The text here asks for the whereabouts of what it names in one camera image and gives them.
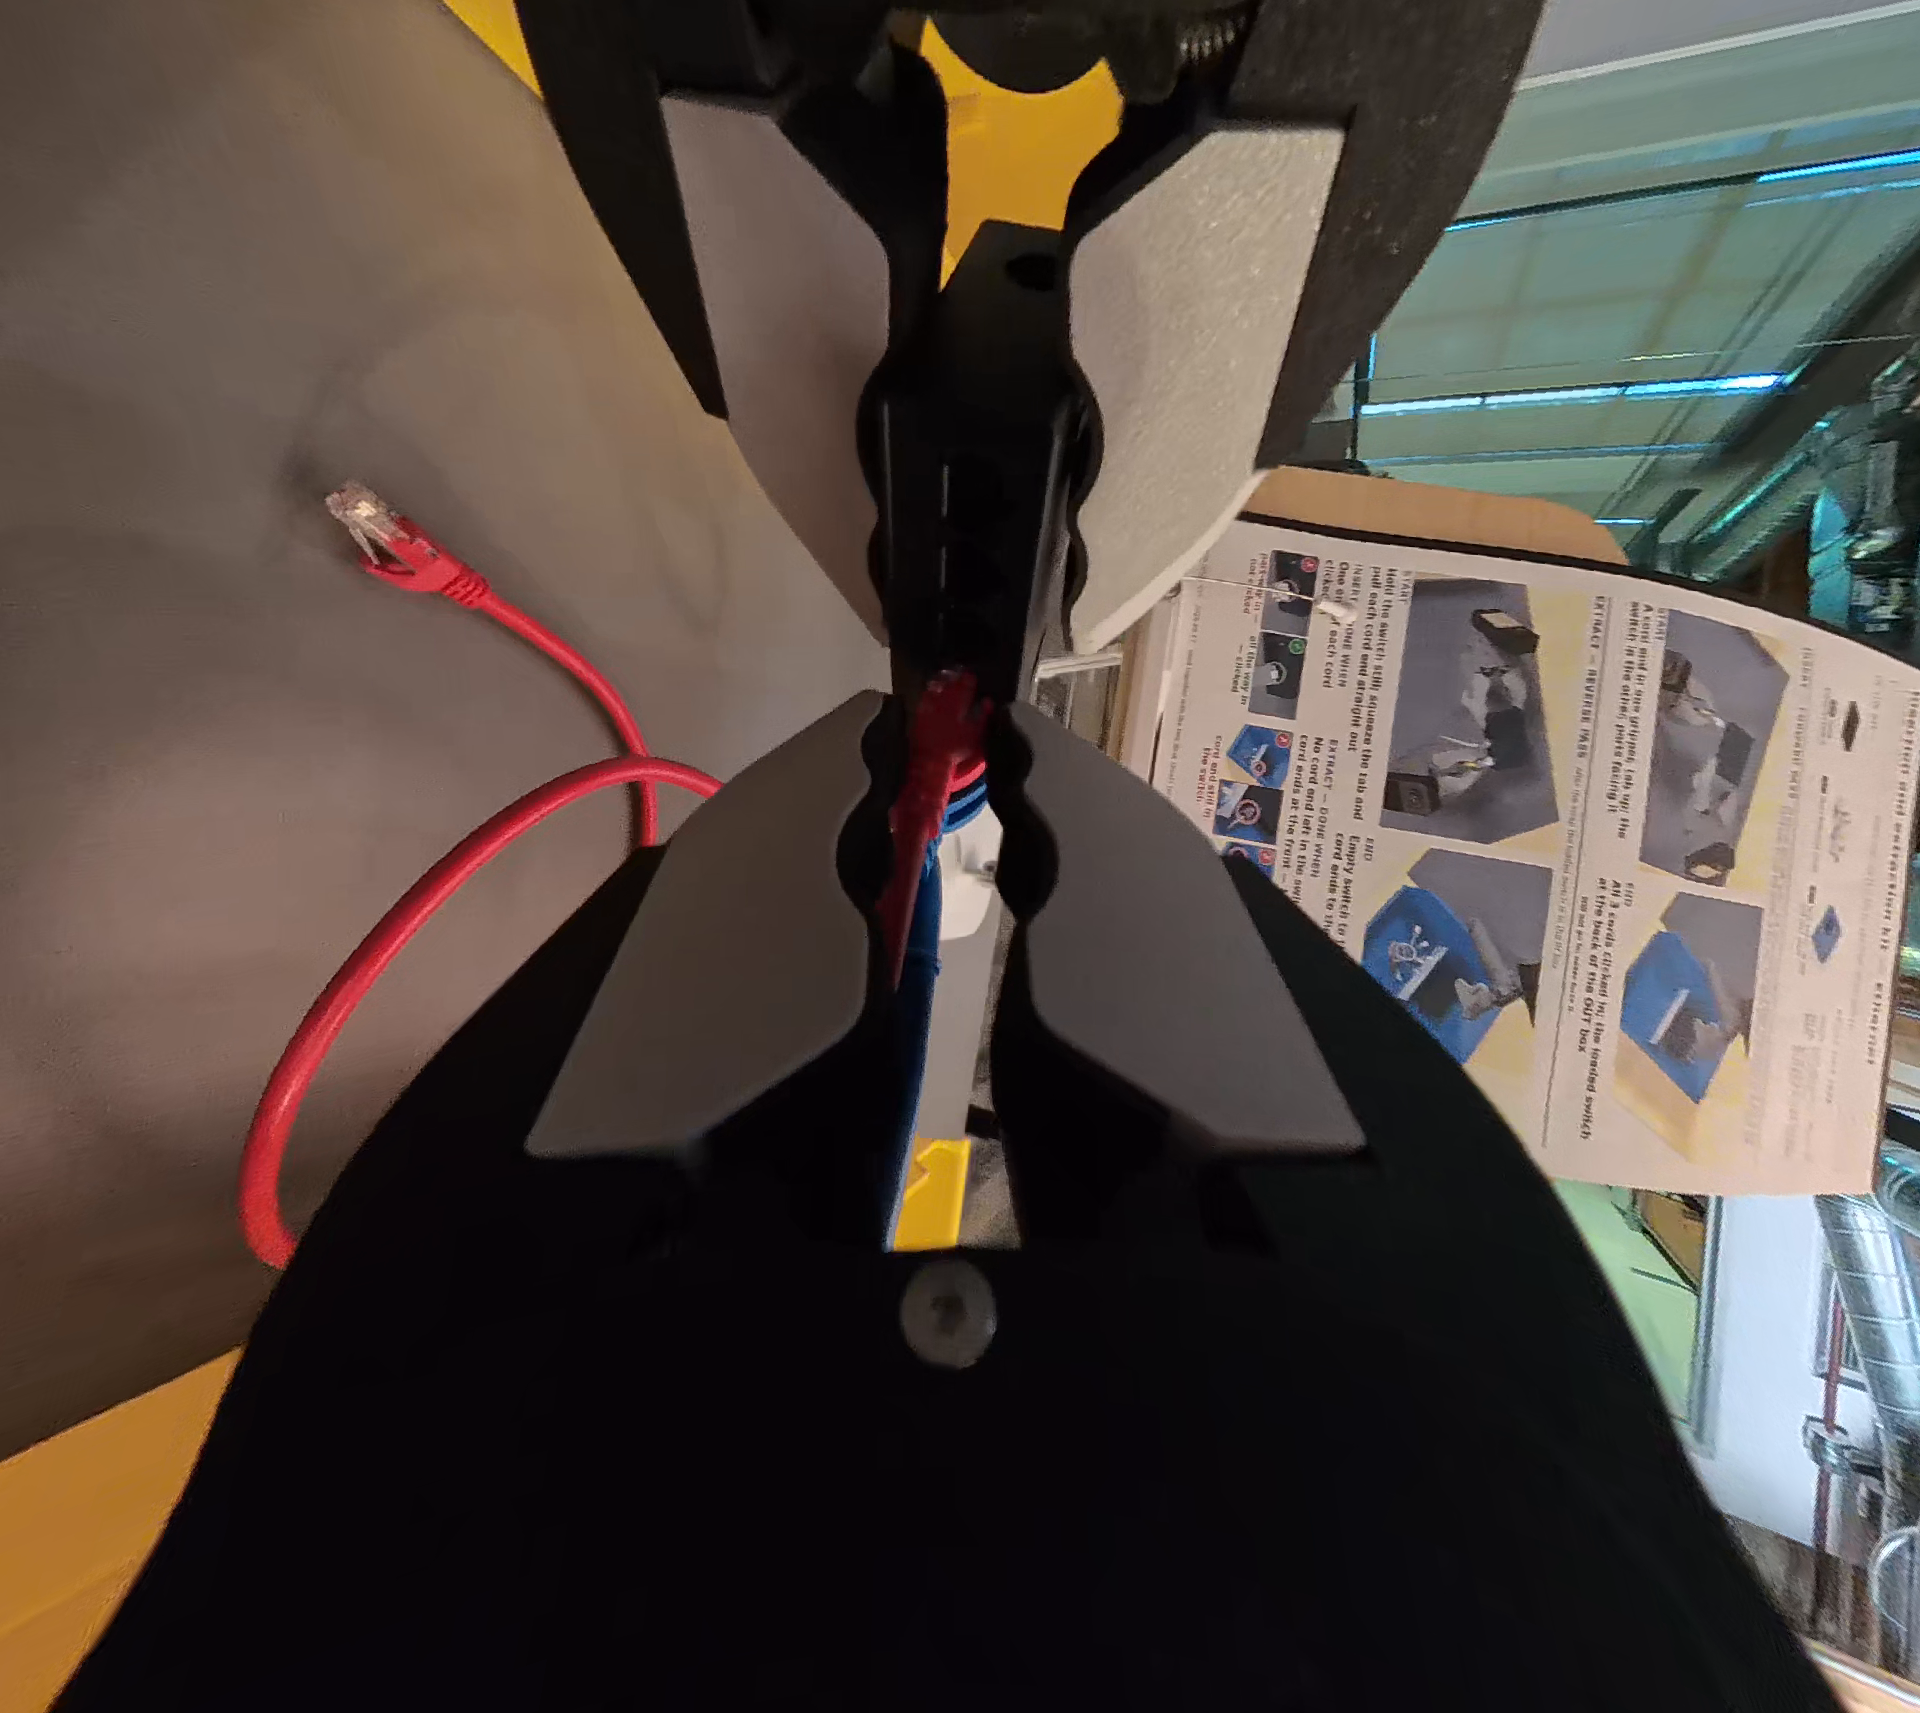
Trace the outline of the black ethernet port box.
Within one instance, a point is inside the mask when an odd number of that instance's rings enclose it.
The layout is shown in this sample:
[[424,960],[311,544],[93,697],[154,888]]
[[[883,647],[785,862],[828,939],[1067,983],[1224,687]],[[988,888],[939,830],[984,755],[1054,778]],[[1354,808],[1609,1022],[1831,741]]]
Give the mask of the black ethernet port box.
[[1095,415],[1067,345],[1063,235],[986,220],[869,385],[869,568],[896,668],[1023,699],[1070,639]]

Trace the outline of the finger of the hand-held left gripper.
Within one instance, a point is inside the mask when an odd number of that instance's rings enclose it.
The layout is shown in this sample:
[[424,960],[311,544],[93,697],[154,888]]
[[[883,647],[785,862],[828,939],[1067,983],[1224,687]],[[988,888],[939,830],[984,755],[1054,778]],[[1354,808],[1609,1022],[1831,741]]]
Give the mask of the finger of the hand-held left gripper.
[[1115,642],[1265,475],[1257,452],[1343,145],[1335,124],[1216,124],[1074,241],[1067,349],[1098,458],[1071,521],[1071,651]]
[[732,441],[780,523],[886,641],[868,548],[861,393],[889,337],[879,238],[768,112],[670,94],[681,195]]

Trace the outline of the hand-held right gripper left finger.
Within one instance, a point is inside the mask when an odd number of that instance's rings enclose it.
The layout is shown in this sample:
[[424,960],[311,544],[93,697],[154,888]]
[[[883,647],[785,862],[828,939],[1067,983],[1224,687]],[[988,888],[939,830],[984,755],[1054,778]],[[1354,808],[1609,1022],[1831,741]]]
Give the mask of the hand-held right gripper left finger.
[[837,849],[883,700],[852,695],[667,841],[528,1130],[532,1159],[683,1152],[852,1034],[869,939]]

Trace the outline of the printed instruction sheet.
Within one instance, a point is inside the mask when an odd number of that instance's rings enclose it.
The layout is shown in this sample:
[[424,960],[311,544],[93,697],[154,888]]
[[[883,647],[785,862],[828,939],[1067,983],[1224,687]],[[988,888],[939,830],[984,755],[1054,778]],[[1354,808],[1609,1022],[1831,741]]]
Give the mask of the printed instruction sheet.
[[1152,785],[1548,1175],[1871,1192],[1913,667],[1627,570],[1257,518],[1169,629]]

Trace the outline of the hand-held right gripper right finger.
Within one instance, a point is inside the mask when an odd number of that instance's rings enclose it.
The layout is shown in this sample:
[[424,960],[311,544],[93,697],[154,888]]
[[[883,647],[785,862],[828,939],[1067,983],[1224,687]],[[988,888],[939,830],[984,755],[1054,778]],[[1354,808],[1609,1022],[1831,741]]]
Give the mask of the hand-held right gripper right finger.
[[996,814],[998,888],[1051,1037],[1212,1148],[1366,1147],[1228,864],[1163,795],[1013,703]]

